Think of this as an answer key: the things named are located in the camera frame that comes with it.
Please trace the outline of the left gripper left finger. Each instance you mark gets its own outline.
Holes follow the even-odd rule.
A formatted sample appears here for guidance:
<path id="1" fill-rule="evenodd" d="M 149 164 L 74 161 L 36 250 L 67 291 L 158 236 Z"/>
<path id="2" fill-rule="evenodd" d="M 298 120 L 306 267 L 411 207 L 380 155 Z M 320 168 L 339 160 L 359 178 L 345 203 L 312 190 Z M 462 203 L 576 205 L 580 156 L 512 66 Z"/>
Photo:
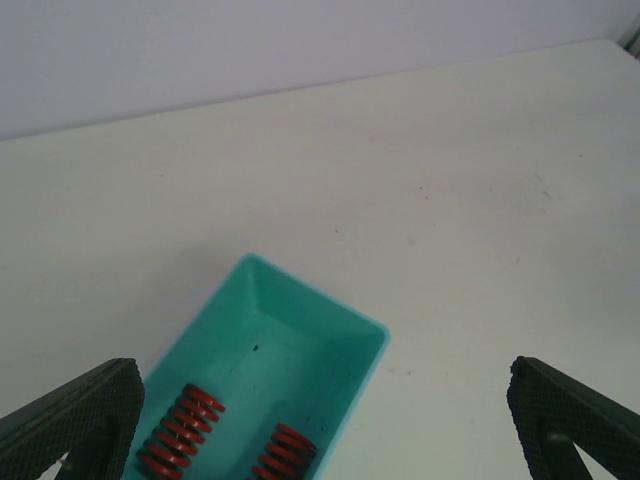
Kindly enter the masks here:
<path id="1" fill-rule="evenodd" d="M 1 419 L 1 477 L 119 479 L 145 390 L 136 361 L 114 358 Z"/>

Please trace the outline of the red spring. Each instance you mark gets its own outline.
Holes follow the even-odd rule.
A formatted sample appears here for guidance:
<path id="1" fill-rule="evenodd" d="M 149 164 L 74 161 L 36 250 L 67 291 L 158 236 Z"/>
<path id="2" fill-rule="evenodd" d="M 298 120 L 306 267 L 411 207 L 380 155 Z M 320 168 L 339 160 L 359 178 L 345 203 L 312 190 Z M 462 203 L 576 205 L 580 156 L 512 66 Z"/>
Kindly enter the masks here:
<path id="1" fill-rule="evenodd" d="M 187 384 L 136 452 L 150 479 L 182 479 L 226 407 L 202 388 Z"/>
<path id="2" fill-rule="evenodd" d="M 311 440 L 278 423 L 251 467 L 251 479 L 303 479 L 317 453 L 318 449 Z"/>

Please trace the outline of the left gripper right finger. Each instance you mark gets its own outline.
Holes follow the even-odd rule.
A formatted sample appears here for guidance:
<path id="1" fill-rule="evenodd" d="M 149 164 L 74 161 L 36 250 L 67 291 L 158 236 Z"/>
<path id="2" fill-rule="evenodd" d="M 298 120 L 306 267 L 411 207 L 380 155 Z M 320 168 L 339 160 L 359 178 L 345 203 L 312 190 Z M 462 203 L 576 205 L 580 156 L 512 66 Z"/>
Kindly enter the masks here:
<path id="1" fill-rule="evenodd" d="M 583 450 L 616 479 L 639 477 L 639 415 L 534 357 L 511 365 L 507 389 L 534 479 L 590 479 Z"/>

